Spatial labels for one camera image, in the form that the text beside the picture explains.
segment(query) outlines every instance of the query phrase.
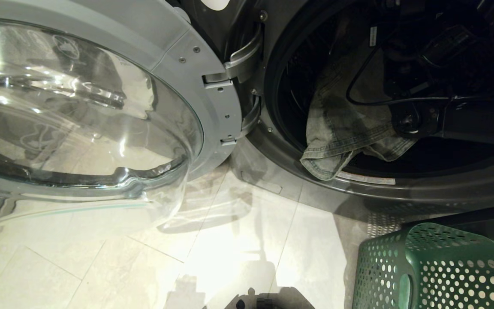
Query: sticker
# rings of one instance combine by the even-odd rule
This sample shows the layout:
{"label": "sticker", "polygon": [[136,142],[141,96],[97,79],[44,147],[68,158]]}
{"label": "sticker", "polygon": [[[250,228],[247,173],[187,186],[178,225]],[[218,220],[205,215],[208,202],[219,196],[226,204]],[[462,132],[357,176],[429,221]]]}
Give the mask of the sticker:
{"label": "sticker", "polygon": [[362,176],[357,174],[351,174],[348,172],[340,172],[338,177],[345,178],[348,180],[354,180],[355,182],[367,182],[369,184],[392,185],[392,186],[396,184],[396,178]]}
{"label": "sticker", "polygon": [[68,39],[62,35],[53,35],[53,42],[57,46],[58,50],[65,54],[66,57],[76,60],[79,59],[79,49],[77,48],[77,43],[74,40]]}
{"label": "sticker", "polygon": [[371,27],[369,32],[369,47],[377,45],[377,26]]}

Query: screw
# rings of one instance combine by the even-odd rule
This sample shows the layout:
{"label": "screw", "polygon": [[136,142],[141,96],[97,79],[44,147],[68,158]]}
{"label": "screw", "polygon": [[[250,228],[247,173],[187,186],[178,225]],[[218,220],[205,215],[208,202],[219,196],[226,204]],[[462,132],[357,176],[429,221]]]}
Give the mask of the screw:
{"label": "screw", "polygon": [[260,11],[260,13],[259,13],[259,19],[262,20],[262,21],[265,21],[266,19],[268,19],[268,12],[266,12],[266,11]]}

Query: denim fabric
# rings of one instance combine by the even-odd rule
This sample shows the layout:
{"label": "denim fabric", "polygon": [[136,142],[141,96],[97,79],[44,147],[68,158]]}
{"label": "denim fabric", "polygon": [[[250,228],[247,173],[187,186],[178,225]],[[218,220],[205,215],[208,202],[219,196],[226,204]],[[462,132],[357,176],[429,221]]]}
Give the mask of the denim fabric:
{"label": "denim fabric", "polygon": [[[308,147],[300,159],[316,178],[334,178],[358,153],[393,161],[416,143],[396,135],[387,106],[346,100],[349,83],[370,52],[366,40],[348,51],[339,47],[318,79],[306,125]],[[351,96],[361,102],[389,99],[383,95],[383,72],[383,55],[377,52]]]}

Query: black cable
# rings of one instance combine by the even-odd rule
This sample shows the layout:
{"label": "black cable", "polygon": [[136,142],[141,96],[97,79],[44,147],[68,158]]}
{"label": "black cable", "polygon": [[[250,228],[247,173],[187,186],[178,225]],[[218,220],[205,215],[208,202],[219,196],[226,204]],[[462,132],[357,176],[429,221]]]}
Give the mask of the black cable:
{"label": "black cable", "polygon": [[375,54],[379,49],[382,48],[382,46],[390,39],[392,36],[396,33],[396,31],[393,31],[388,37],[386,37],[378,46],[376,46],[371,53],[369,53],[369,56],[365,59],[357,73],[355,73],[355,76],[353,77],[352,81],[350,82],[348,89],[346,90],[346,99],[354,104],[354,105],[366,105],[366,106],[384,106],[384,105],[392,105],[392,104],[398,104],[398,103],[406,103],[406,102],[420,102],[420,101],[454,101],[454,100],[492,100],[494,99],[494,96],[486,96],[482,94],[474,95],[474,96],[450,96],[450,97],[415,97],[415,98],[403,98],[403,99],[396,99],[396,100],[381,100],[377,102],[371,102],[371,103],[363,103],[363,102],[358,102],[354,100],[350,96],[350,92],[352,91],[352,88],[369,64],[369,62],[373,59]]}

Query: basket handle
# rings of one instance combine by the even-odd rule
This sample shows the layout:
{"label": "basket handle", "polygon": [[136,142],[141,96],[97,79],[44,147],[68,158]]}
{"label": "basket handle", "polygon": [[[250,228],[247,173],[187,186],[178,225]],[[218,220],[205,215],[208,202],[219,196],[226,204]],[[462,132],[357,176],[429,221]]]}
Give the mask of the basket handle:
{"label": "basket handle", "polygon": [[412,290],[413,280],[411,276],[403,274],[400,278],[400,296],[398,297],[398,307],[400,309],[410,308]]}

